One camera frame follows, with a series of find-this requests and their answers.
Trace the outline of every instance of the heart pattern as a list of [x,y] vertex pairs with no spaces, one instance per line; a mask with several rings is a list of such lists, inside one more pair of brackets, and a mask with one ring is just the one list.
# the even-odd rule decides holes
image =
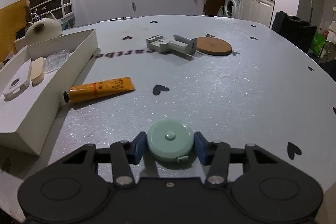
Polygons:
[[295,154],[301,155],[302,151],[300,148],[298,148],[296,145],[294,145],[291,142],[288,142],[287,144],[287,154],[291,160],[294,159]]
[[161,91],[169,91],[169,88],[164,85],[155,85],[155,87],[153,88],[154,95],[159,95]]

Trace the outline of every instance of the white box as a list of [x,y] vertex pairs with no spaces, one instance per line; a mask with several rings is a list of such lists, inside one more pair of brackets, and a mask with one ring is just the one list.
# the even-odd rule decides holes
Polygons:
[[[19,51],[0,71],[0,145],[39,155],[49,129],[68,90],[98,48],[95,30],[72,33],[46,40]],[[21,65],[69,49],[72,54],[56,71],[45,75],[10,101],[2,92]]]

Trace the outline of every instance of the white tabletop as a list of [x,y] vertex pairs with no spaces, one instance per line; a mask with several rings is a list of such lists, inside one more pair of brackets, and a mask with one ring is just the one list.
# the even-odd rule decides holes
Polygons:
[[[256,143],[314,177],[324,191],[334,184],[336,83],[280,35],[254,22],[177,15],[100,22],[64,34],[93,28],[99,49],[75,85],[129,76],[136,90],[63,106],[39,158],[0,150],[0,207],[15,219],[24,220],[16,198],[23,179],[86,143],[102,148],[132,140],[164,118],[183,120],[209,141],[224,141],[231,147]],[[146,38],[157,34],[188,38],[211,34],[229,42],[236,53],[214,57],[196,52],[187,60],[147,52]],[[123,40],[126,36],[133,38]],[[156,84],[170,91],[155,96]],[[291,160],[288,142],[297,145],[302,155]],[[149,155],[144,159],[132,166],[136,179],[158,175],[204,179],[208,170],[197,159],[178,166],[161,166]],[[100,165],[98,173],[111,181],[110,165]],[[229,180],[240,174],[240,166],[230,166]]]

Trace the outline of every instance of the brown round coaster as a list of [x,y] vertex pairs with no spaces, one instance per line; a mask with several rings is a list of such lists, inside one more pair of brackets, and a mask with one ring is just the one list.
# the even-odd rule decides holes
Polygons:
[[210,55],[228,55],[232,52],[232,47],[216,37],[198,37],[197,50]]

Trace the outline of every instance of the washing machine door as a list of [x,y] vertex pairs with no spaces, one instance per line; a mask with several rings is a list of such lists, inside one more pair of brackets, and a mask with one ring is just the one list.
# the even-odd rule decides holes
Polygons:
[[226,17],[236,18],[237,14],[237,4],[234,0],[228,0],[225,5],[225,15]]

